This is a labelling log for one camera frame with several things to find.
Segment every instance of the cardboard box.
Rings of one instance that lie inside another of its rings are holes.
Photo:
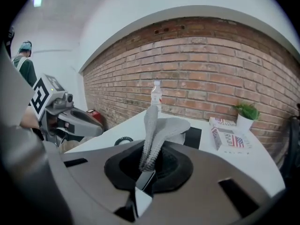
[[[249,154],[252,144],[235,122],[210,118],[210,127],[216,148],[228,154]]]

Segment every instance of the black slot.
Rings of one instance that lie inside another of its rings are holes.
[[[242,218],[247,217],[259,206],[242,190],[242,188],[232,179],[219,182],[219,185],[226,193],[236,210]]]
[[[79,158],[79,159],[66,161],[66,162],[64,162],[64,164],[66,167],[72,167],[72,166],[79,165],[82,163],[87,163],[87,162],[88,162],[88,160],[86,160],[85,158]]]
[[[185,132],[186,137],[183,145],[191,148],[199,149],[201,140],[201,129],[190,127],[188,131]]]

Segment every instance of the white pot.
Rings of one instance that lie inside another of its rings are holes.
[[[236,122],[236,126],[238,127],[238,129],[242,132],[247,132],[252,124],[253,124],[253,120],[248,119],[248,118],[244,118],[241,115],[238,115],[238,120]]]

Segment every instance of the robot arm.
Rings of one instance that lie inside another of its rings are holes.
[[[57,146],[64,140],[81,141],[103,133],[102,124],[87,112],[74,107],[73,95],[55,77],[42,74],[33,86],[30,105],[47,141]]]

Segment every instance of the person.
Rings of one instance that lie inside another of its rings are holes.
[[[26,82],[33,87],[37,81],[33,62],[28,59],[31,56],[32,43],[25,41],[21,44],[19,54],[14,58],[14,67],[21,73]]]
[[[37,76],[34,70],[33,62],[28,59],[31,56],[32,43],[30,41],[25,41],[21,44],[19,49],[19,54],[14,58],[13,65],[21,73],[22,77],[26,82],[33,87],[37,81]],[[21,122],[21,126],[25,128],[31,128],[32,131],[43,141],[44,137],[39,130],[39,125],[36,117],[34,116],[32,108],[26,109],[25,115]]]

